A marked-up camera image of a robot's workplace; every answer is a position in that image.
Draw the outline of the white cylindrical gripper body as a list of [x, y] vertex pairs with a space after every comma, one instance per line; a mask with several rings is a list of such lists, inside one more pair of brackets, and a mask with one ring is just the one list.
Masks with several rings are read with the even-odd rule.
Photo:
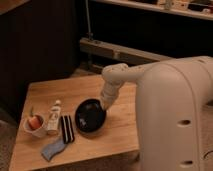
[[119, 96], [122, 83], [105, 82], [100, 93], [100, 104], [103, 110], [108, 110]]

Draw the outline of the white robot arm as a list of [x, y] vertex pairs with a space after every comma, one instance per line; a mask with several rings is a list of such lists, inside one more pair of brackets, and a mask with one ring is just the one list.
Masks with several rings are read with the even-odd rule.
[[126, 82], [136, 84], [140, 171], [204, 171], [201, 115], [213, 100], [213, 58], [170, 59], [103, 69], [101, 106], [108, 109]]

